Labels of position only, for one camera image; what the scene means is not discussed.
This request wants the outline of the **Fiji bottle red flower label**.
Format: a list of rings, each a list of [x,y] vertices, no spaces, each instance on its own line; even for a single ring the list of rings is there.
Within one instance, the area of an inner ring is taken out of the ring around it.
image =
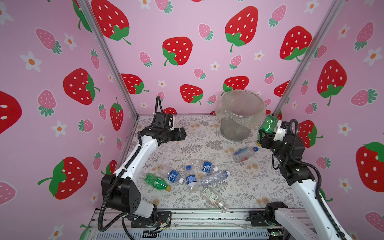
[[[233,158],[235,163],[241,163],[245,160],[252,158],[256,152],[259,151],[258,147],[247,147],[241,150],[238,150],[234,153]]]

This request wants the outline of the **green bottle yellow cap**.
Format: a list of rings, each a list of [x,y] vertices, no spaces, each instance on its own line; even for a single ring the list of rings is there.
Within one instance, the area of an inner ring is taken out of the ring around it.
[[[145,183],[157,190],[165,190],[170,192],[172,187],[169,186],[166,181],[154,174],[147,174],[145,178]]]

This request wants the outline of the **clear square bottle green label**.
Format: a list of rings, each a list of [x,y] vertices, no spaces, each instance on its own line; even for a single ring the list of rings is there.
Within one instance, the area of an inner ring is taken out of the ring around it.
[[[223,213],[228,212],[229,205],[213,189],[211,189],[209,187],[204,187],[202,192],[201,192],[201,196],[206,201],[208,201],[211,205],[219,208]]]

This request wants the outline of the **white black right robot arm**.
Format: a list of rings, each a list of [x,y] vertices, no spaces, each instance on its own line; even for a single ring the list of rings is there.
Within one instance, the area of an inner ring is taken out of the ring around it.
[[[349,240],[351,237],[337,221],[320,193],[321,175],[313,175],[312,165],[301,161],[305,146],[297,135],[286,134],[276,140],[274,133],[259,131],[260,145],[269,149],[280,163],[278,169],[301,200],[314,226],[298,220],[291,211],[274,204],[268,221],[282,225],[297,240]]]

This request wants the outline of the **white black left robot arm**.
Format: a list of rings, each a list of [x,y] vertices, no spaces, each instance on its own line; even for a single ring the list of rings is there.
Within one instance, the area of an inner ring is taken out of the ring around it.
[[[183,141],[187,133],[184,128],[164,130],[146,127],[137,133],[138,144],[123,164],[112,175],[105,175],[102,179],[103,203],[100,209],[98,224],[100,231],[104,231],[104,214],[107,208],[120,211],[113,219],[117,221],[123,216],[139,217],[154,224],[158,218],[156,205],[142,200],[141,193],[136,186],[140,173],[147,160],[157,147],[168,142]]]

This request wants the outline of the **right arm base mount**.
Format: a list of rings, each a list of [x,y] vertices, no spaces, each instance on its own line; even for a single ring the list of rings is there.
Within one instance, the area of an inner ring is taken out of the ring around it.
[[[267,203],[263,211],[249,211],[249,216],[246,218],[247,222],[251,222],[253,227],[265,227],[265,226],[281,226],[275,217],[275,212],[278,209],[287,209],[288,206],[283,202],[271,202]]]

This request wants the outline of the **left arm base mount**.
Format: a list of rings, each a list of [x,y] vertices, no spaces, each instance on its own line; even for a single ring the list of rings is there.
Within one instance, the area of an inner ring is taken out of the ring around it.
[[[149,218],[138,217],[131,221],[131,228],[156,228],[163,229],[171,226],[172,212],[158,211],[157,205],[153,204],[153,213]]]

